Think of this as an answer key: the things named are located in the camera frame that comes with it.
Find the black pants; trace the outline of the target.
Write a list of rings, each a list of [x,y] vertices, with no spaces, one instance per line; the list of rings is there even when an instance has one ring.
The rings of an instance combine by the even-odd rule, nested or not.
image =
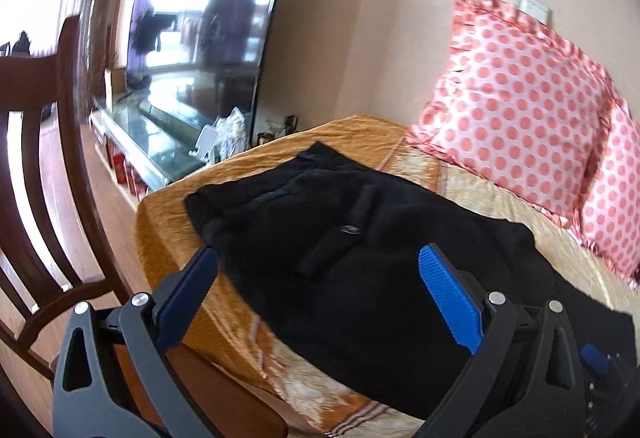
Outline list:
[[[636,355],[630,315],[565,281],[525,225],[484,217],[322,143],[188,195],[195,231],[282,343],[354,392],[428,418],[469,359],[419,274],[435,244],[489,291],[568,311],[576,340]]]

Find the polka dot pillow right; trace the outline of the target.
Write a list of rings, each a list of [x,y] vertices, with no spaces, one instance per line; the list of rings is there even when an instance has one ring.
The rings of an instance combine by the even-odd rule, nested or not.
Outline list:
[[[639,124],[623,100],[604,116],[596,169],[580,212],[585,244],[634,289],[639,287]]]

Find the polka dot pillow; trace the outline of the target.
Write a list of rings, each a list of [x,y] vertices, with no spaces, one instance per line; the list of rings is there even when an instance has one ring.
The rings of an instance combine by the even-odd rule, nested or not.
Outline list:
[[[585,244],[634,289],[639,287],[639,124],[623,100],[604,116],[596,169],[580,212]]]
[[[456,0],[446,67],[407,141],[567,227],[615,95],[601,64],[515,5]]]

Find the yellow orange bed sheet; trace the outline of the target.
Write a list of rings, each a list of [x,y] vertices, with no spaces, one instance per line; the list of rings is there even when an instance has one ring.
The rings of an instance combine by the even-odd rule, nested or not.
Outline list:
[[[638,317],[638,293],[570,233],[511,193],[407,145],[406,132],[404,126],[369,115],[333,120],[206,167],[151,194],[136,218],[138,255],[150,285],[183,268],[201,246],[183,208],[186,195],[207,183],[268,170],[320,141],[360,164],[409,179],[477,213],[526,224],[537,248],[565,280],[608,308]],[[309,425],[332,437],[408,437],[420,425],[416,418],[356,394],[294,354],[224,275],[206,296],[186,344],[269,401],[283,402],[297,427]]]

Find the glass top TV stand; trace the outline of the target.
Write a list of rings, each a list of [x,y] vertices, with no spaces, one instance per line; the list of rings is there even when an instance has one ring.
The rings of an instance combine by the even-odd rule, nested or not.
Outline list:
[[[194,157],[195,141],[208,119],[170,98],[132,91],[108,105],[93,101],[105,134],[124,153],[153,192],[205,166]]]

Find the white plastic bag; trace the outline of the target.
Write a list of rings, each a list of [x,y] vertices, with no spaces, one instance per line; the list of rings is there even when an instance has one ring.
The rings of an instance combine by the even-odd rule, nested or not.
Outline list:
[[[227,117],[218,118],[214,130],[216,139],[209,158],[212,164],[225,161],[246,150],[246,115],[241,109],[235,107]]]

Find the polka dot pillow left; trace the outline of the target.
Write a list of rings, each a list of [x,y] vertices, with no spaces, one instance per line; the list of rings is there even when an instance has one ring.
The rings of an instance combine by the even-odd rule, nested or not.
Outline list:
[[[407,141],[567,227],[615,95],[601,64],[515,5],[456,0],[446,67]]]

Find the dark wooden chair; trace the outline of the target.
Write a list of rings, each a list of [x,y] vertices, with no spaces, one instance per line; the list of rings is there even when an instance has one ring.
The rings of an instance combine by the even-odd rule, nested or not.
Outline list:
[[[55,54],[44,57],[8,56],[1,61],[1,130],[9,130],[11,114],[21,114],[21,163],[27,205],[47,251],[70,283],[68,288],[62,288],[55,281],[29,239],[15,198],[9,152],[3,150],[1,249],[35,305],[29,307],[11,281],[4,277],[1,289],[21,314],[24,323],[17,332],[3,326],[1,339],[17,357],[47,380],[52,380],[54,371],[50,363],[32,349],[43,328],[77,302],[106,294],[114,294],[119,301],[125,302],[132,294],[96,207],[81,143],[80,122],[75,116],[74,80],[79,27],[77,15],[64,20]],[[58,108],[58,133],[66,178],[82,231],[103,274],[99,280],[81,279],[53,228],[40,171],[41,112],[48,105]]]

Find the flat screen television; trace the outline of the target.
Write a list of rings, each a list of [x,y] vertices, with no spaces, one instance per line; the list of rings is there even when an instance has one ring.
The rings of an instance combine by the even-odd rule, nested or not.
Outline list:
[[[127,92],[143,116],[192,149],[240,112],[248,129],[277,0],[134,0]]]

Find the white wall switch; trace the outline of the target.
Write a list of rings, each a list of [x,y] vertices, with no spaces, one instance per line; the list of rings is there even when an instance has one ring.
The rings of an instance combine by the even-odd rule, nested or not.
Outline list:
[[[536,0],[521,0],[518,8],[526,15],[538,20],[539,23],[547,25],[550,17],[548,6],[541,4]]]

